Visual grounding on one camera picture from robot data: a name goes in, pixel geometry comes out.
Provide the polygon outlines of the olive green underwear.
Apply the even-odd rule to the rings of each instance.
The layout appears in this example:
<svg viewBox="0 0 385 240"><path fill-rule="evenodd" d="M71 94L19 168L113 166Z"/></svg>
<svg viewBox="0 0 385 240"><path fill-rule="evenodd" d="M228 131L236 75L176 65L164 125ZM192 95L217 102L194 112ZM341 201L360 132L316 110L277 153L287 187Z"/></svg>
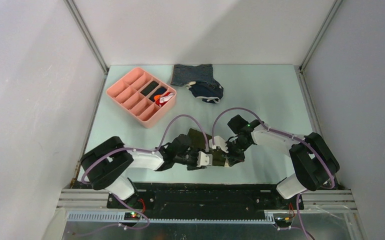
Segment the olive green underwear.
<svg viewBox="0 0 385 240"><path fill-rule="evenodd" d="M191 147L197 151L197 161L195 167L206 168L213 167L228 167L229 161L227 154L229 153L227 142L220 136L215 139L209 134L190 128L187 136L191 139Z"/></svg>

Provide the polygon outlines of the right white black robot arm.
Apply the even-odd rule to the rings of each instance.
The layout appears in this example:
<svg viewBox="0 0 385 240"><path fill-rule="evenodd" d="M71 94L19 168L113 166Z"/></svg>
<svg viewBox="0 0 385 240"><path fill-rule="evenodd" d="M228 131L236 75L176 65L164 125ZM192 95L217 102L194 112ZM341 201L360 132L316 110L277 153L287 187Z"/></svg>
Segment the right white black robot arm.
<svg viewBox="0 0 385 240"><path fill-rule="evenodd" d="M253 145L270 147L290 157L294 173L279 182L271 195L277 209L286 208L298 193L316 191L327 181L335 182L334 175L340 165L320 134L284 132L257 119L248 122L240 115L234 116L227 125L235 135L226 142L226 156L231 165L243 162L245 151Z"/></svg>

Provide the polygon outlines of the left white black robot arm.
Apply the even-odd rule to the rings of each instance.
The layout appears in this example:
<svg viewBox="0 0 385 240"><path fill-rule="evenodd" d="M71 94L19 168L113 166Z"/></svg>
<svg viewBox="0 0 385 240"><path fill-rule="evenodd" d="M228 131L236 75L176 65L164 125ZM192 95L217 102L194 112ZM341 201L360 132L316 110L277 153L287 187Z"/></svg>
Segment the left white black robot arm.
<svg viewBox="0 0 385 240"><path fill-rule="evenodd" d="M93 190L107 190L130 209L138 204L139 195L132 180L123 175L126 170L162 172L175 164L185 165L189 171L199 170L210 166L213 157L206 149L194 147L185 134L153 150L128 147L113 136L85 153L80 163L83 184L91 185Z"/></svg>

